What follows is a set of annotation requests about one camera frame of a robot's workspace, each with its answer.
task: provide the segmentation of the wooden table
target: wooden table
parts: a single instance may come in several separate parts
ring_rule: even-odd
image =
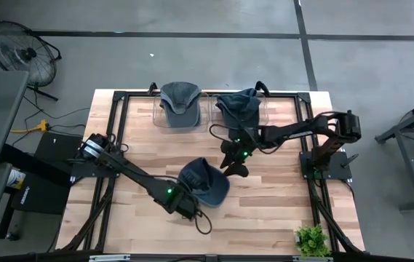
[[[84,136],[105,134],[114,90],[95,90]],[[310,92],[314,114],[332,109],[328,92]],[[191,160],[203,156],[219,167],[220,141],[204,133],[166,135],[152,122],[153,98],[131,98],[123,143],[126,158],[152,175],[178,175]],[[297,122],[292,99],[268,99],[268,124]],[[116,116],[115,133],[119,115]],[[202,207],[212,220],[209,235],[197,232],[194,222],[167,214],[146,191],[121,176],[111,205],[106,253],[216,253],[254,255],[299,254],[294,231],[312,224],[308,187],[300,174],[298,139],[272,155],[255,152],[247,159],[247,178],[230,177],[231,190],[219,208]],[[86,221],[95,187],[85,178],[69,194],[57,248],[68,244]],[[345,184],[328,181],[333,215],[351,241],[364,249],[356,208]],[[100,221],[95,232],[99,231]],[[201,228],[207,222],[200,219]]]

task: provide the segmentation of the black fan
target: black fan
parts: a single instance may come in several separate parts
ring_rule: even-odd
[[[49,47],[57,51],[57,57]],[[0,67],[5,71],[29,72],[29,89],[57,100],[38,88],[53,81],[56,61],[60,59],[60,50],[36,36],[31,29],[15,22],[0,21]]]

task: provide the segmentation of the gray floor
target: gray floor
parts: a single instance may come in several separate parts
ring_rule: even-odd
[[[414,0],[301,0],[309,33],[414,35]],[[0,0],[0,20],[36,29],[297,33],[292,1],[272,0]],[[257,80],[273,90],[308,90],[298,40],[136,39],[49,37],[63,54],[54,82],[44,90],[60,101],[39,99],[53,116],[90,105],[97,88],[146,88],[182,80],[203,88],[241,89]],[[414,200],[397,145],[374,136],[414,107],[414,42],[310,41],[319,90],[333,107],[352,109],[362,121],[362,139],[346,146],[360,157],[351,164],[357,213],[367,251],[414,258],[414,212],[399,204]],[[23,103],[14,123],[23,128],[34,112]],[[48,119],[36,116],[30,123]],[[52,121],[79,124],[87,112]],[[82,134],[83,130],[63,130]],[[17,139],[11,136],[8,141]],[[40,134],[17,144],[34,151]],[[31,230],[2,253],[46,250],[59,217],[29,214]]]

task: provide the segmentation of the potted plant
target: potted plant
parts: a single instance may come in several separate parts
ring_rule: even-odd
[[[325,245],[328,236],[323,234],[322,225],[300,228],[296,234],[297,246],[302,256],[325,257],[330,254],[330,249]]]

